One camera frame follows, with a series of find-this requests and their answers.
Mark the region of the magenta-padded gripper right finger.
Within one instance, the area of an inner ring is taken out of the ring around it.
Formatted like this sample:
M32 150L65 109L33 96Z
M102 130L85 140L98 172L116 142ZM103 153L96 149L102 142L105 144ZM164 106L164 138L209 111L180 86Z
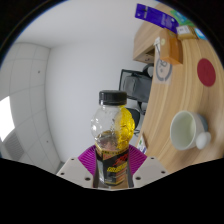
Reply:
M128 186L140 188L168 175L156 157L147 157L134 146L129 146Z

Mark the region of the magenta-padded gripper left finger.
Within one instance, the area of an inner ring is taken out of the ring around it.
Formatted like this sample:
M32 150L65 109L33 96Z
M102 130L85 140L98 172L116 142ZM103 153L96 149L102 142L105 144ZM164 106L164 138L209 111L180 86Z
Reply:
M92 188L97 169L95 146L86 149L80 156L69 158L57 175L78 186Z

